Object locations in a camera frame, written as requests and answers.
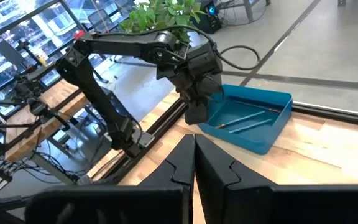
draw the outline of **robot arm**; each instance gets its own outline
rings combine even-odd
[[[90,54],[125,55],[157,65],[157,79],[168,78],[188,104],[186,122],[196,124],[208,120],[207,97],[221,91],[222,63],[214,46],[207,42],[191,48],[177,43],[168,31],[151,34],[98,34],[80,37],[56,62],[58,73],[78,86],[107,124],[113,149],[123,149],[136,156],[139,147],[132,140],[134,119],[117,112],[111,99],[93,78]]]

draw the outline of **floor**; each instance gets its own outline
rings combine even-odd
[[[285,41],[273,49],[273,54],[247,86],[287,91],[295,101],[358,111],[358,0],[347,1],[344,7],[338,7],[336,0],[274,0],[268,7],[264,6],[264,1],[259,1],[253,10],[255,18],[260,19],[244,26],[225,27],[212,38],[219,50],[245,44],[257,49],[263,58],[303,12],[311,4],[316,4]],[[232,25],[247,23],[244,13],[243,8],[228,9],[225,18]],[[195,42],[202,40],[197,35],[192,35],[191,39]],[[224,56],[243,67],[255,63],[255,56],[242,49],[227,52]],[[223,82],[232,85],[240,84],[249,75],[249,71],[242,72],[226,64],[224,71],[231,75],[223,75]],[[102,76],[111,80],[106,87],[114,90],[138,120],[173,88],[167,80],[156,80],[155,68],[152,67],[116,64]],[[326,80],[344,82],[334,82],[333,86],[329,86],[324,82]],[[91,126],[86,128],[86,132],[88,137],[80,138],[78,147],[81,151],[93,152],[97,138]],[[75,148],[75,141],[70,144]],[[108,144],[104,142],[102,148],[101,152],[105,151]],[[48,150],[46,142],[43,142],[41,150]],[[78,153],[75,154],[76,159],[71,160],[53,147],[52,152],[66,169],[82,170],[88,164]],[[40,178],[57,181],[44,176]],[[0,197],[28,195],[51,185],[20,172],[0,192]],[[13,212],[19,217],[22,215],[22,210]]]

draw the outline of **desk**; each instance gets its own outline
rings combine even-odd
[[[145,129],[172,104],[178,95],[171,93],[140,123]],[[137,185],[168,156],[185,134],[202,133],[182,118],[159,140],[121,181],[121,185]],[[227,142],[206,136],[238,161],[278,184],[357,184],[358,126],[329,119],[293,113],[270,152],[254,154]],[[90,170],[98,180],[109,166],[94,174],[116,151],[111,151]],[[194,223],[205,223],[198,188],[195,186]]]
[[[50,89],[48,89],[45,93],[43,93],[39,99],[48,104],[49,107],[54,108],[70,95],[72,95],[75,91],[77,91],[77,89],[78,87],[69,84],[65,80],[61,80]],[[59,110],[59,112],[64,114],[61,115],[61,117],[65,121],[69,120],[75,113],[84,108],[87,102],[88,99],[86,99],[85,95],[80,93]],[[11,116],[6,123],[27,124],[33,123],[35,119],[36,117],[31,114],[29,106],[27,105]],[[9,162],[17,162],[24,156],[31,154],[33,149],[36,147],[38,138],[39,142],[42,142],[51,134],[53,134],[61,125],[62,124],[57,119],[52,118],[47,123],[43,124],[42,127],[36,128],[28,138],[24,138],[19,143],[10,148],[10,150],[5,153],[5,159]],[[6,130],[6,142],[11,142],[21,133],[26,131],[26,129],[27,128],[8,128]],[[34,153],[34,155],[32,155],[32,160],[39,166],[43,167],[46,171],[60,179],[62,182],[66,184],[74,184],[67,176],[63,175],[59,170],[56,169],[56,167],[49,164],[49,162],[42,156]]]

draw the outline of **potted plant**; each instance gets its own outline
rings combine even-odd
[[[192,19],[199,22],[198,14],[201,3],[195,0],[150,0],[135,6],[129,14],[129,18],[122,21],[119,26],[123,32],[138,33],[152,29],[159,29],[175,24],[192,26]],[[185,29],[179,28],[171,31],[178,40],[185,43],[190,42],[190,37]]]

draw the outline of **wooden table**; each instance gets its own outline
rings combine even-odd
[[[59,105],[64,99],[68,98],[78,89],[77,86],[74,86],[65,80],[61,80],[58,83],[54,84],[49,90],[43,93],[39,99],[44,103],[48,104],[49,107],[54,108]],[[80,93],[69,103],[67,103],[62,109],[59,110],[62,114],[61,116],[64,120],[69,120],[75,113],[80,109],[84,108],[87,104],[88,99],[86,99],[83,93]],[[22,108],[16,112],[12,117],[7,120],[7,124],[28,124],[33,123],[36,117],[31,114],[29,106]],[[40,132],[39,142],[42,142],[44,139],[48,138],[53,134],[62,124],[55,118],[52,118],[46,124],[42,125],[42,130]],[[27,128],[8,128],[6,131],[6,142],[11,142],[13,139],[18,137],[23,133]],[[5,159],[9,162],[17,162],[22,159],[25,155],[31,152],[35,145],[37,144],[37,138],[40,127],[38,127],[29,138],[25,138],[17,143],[14,147],[8,150],[5,153]]]
[[[142,127],[150,127],[177,98],[176,93],[170,93],[142,120]],[[185,134],[194,133],[202,132],[196,125],[189,126],[183,118],[180,119],[120,184],[139,184],[169,155]],[[278,184],[358,183],[358,126],[353,124],[293,113],[270,152],[264,156],[206,136],[238,161]],[[99,180],[111,165],[98,170],[117,153],[108,153],[88,175]],[[205,223],[197,187],[193,210],[193,223]]]

